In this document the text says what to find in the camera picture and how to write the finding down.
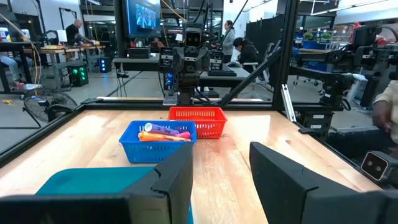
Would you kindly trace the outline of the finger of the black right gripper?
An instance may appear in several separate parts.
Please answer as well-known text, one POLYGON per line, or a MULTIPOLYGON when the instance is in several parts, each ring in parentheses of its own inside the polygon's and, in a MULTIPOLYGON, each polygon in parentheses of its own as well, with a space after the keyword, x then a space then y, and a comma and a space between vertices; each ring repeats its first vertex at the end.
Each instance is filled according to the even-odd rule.
POLYGON ((202 71, 208 71, 210 67, 210 51, 207 49, 200 50, 200 68, 202 71))
POLYGON ((173 69, 176 72, 184 72, 185 49, 183 47, 175 47, 173 49, 173 69))

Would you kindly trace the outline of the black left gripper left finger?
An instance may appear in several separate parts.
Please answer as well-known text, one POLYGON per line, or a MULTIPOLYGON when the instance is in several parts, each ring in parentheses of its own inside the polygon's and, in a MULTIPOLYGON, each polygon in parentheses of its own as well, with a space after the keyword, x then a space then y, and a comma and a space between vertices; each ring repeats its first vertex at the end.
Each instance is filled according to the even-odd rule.
POLYGON ((65 169, 33 195, 1 198, 1 223, 186 223, 193 144, 156 166, 65 169))

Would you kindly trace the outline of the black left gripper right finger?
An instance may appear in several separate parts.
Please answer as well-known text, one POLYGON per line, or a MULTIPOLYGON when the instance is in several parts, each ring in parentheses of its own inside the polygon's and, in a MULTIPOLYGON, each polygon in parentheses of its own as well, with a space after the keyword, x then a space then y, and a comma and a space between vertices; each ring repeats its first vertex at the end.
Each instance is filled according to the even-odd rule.
POLYGON ((254 185, 269 223, 397 224, 397 191, 357 192, 251 142, 254 185))

